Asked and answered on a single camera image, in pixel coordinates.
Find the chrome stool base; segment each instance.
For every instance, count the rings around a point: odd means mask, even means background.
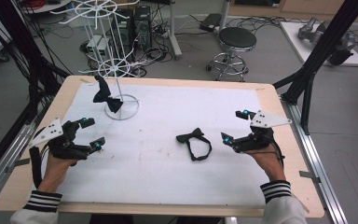
[[[220,81],[220,77],[226,74],[240,76],[241,82],[244,82],[243,76],[249,72],[249,68],[243,58],[232,53],[220,53],[214,56],[213,60],[206,65],[207,71],[211,71],[212,68],[220,72],[220,75],[215,79],[216,81]]]

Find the gray floor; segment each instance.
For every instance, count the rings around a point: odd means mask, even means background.
[[[187,27],[198,25],[189,23]],[[87,69],[86,58],[78,49],[87,40],[84,30],[63,27],[53,32],[47,34],[47,41],[63,63],[75,74]],[[263,27],[257,31],[256,37],[256,48],[241,54],[250,68],[245,77],[247,82],[272,84],[300,68],[302,62],[282,30]],[[216,36],[179,35],[177,38],[183,51],[181,60],[147,66],[146,77],[214,80],[217,73],[207,72],[205,65],[220,52]],[[41,42],[36,39],[36,43],[40,45]],[[239,81],[239,78],[223,77],[222,81]],[[0,140],[25,107],[27,86],[25,78],[12,61],[0,62]],[[286,90],[287,87],[280,88],[278,93]],[[323,66],[320,69],[313,86],[310,132],[348,222],[358,223],[358,67]],[[0,223],[8,223],[10,215],[0,212]],[[88,223],[89,216],[62,214],[60,222]],[[137,216],[136,222],[162,224],[171,219]],[[325,216],[309,219],[308,222],[330,223],[330,220]],[[239,223],[259,223],[259,218],[239,218]]]

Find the black stool seat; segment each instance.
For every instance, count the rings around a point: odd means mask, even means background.
[[[256,43],[254,34],[239,27],[223,29],[219,33],[219,40],[228,47],[236,49],[252,49]]]

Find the wooden table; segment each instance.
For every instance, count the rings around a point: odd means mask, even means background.
[[[85,82],[95,82],[93,77],[68,77],[51,104],[39,128],[47,126],[55,118],[62,119],[71,105],[78,87]],[[286,117],[281,101],[272,85],[256,83],[231,83],[214,81],[194,81],[153,78],[122,78],[120,84],[143,86],[201,87],[254,90],[258,102],[264,111]],[[276,141],[285,156],[285,173],[292,184],[292,192],[303,203],[307,217],[322,217],[324,210],[318,193],[309,178],[299,175],[299,171],[308,171],[302,158],[295,136],[289,125],[273,128]],[[22,159],[29,158],[25,150]],[[0,193],[0,211],[16,211],[27,202],[30,187],[33,185],[31,164],[16,167]],[[219,216],[219,217],[261,217],[263,209],[253,206],[220,205],[183,205],[183,204],[133,204],[133,203],[65,203],[59,206],[60,212],[75,213],[112,213],[176,216]]]

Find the striped sleeve cuff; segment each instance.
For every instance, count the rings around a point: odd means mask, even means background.
[[[57,207],[60,204],[61,197],[62,195],[58,193],[46,193],[33,190],[28,203],[24,206],[24,209],[55,213],[57,212]]]
[[[290,183],[285,180],[271,181],[267,184],[260,186],[263,191],[266,203],[271,199],[280,198],[283,196],[292,196],[292,190],[290,189]]]

